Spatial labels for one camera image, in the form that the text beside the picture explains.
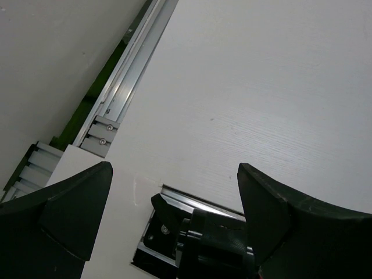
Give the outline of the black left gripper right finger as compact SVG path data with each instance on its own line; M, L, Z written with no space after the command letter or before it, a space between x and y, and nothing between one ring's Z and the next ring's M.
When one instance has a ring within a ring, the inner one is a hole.
M371 214L323 202L248 163L237 179L263 278L371 277Z

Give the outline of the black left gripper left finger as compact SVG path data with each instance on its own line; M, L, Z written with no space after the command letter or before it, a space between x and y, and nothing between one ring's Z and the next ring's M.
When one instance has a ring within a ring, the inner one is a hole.
M1 204L1 278L80 278L91 258L113 167L100 162Z

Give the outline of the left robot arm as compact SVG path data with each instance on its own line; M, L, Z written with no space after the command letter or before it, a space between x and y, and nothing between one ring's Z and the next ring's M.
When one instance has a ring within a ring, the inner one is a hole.
M80 278L91 259L113 168L100 162L1 204L2 278ZM257 278L246 224L201 209L184 213L160 194L134 265L158 278Z

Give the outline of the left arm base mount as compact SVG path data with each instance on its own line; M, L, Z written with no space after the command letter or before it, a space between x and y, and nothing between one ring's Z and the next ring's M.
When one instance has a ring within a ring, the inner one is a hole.
M190 217L194 209L212 212L240 221L245 220L244 215L236 210L225 208L216 203L198 198L197 196L187 194L166 185L162 187L160 196L173 210L176 210L176 219L178 221L180 221L182 217ZM160 218L156 216L156 210L153 210L137 248L175 267L175 247L176 236L174 236Z

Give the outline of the aluminium table frame rail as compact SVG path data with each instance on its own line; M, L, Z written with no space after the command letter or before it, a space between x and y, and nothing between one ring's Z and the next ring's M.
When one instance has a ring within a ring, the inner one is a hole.
M31 144L1 187L1 202L46 187L68 144L106 156L176 5L177 1L144 3L60 136L48 144Z

